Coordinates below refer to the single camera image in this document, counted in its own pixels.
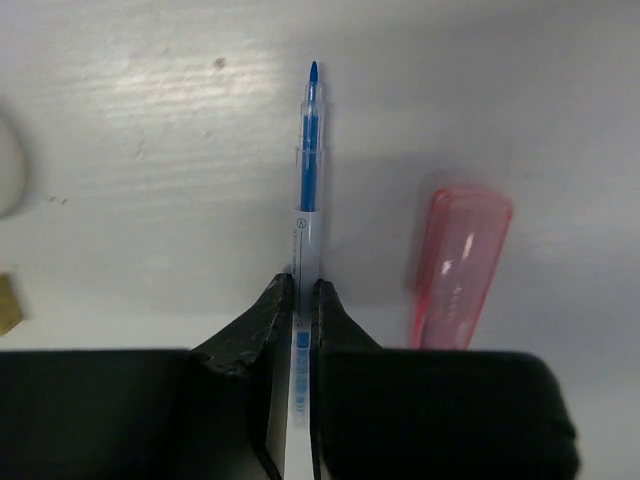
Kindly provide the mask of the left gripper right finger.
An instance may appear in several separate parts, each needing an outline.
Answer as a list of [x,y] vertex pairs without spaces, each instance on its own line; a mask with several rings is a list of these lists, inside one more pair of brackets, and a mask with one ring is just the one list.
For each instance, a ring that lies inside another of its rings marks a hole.
[[560,385],[520,352],[390,349],[317,282],[310,429],[318,479],[573,479]]

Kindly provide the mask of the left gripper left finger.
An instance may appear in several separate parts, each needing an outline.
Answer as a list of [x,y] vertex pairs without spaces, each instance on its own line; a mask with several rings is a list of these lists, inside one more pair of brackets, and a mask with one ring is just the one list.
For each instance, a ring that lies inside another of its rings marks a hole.
[[5,479],[279,479],[293,281],[193,349],[1,355]]

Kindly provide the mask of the blue pen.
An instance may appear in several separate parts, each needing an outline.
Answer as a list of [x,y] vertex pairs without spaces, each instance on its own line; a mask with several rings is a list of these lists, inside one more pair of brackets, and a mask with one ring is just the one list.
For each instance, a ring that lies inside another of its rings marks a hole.
[[312,479],[310,440],[310,349],[312,295],[320,278],[322,253],[323,85],[319,64],[311,63],[300,106],[296,148],[295,200],[292,222],[291,274],[294,281],[292,343],[287,419],[285,479]]

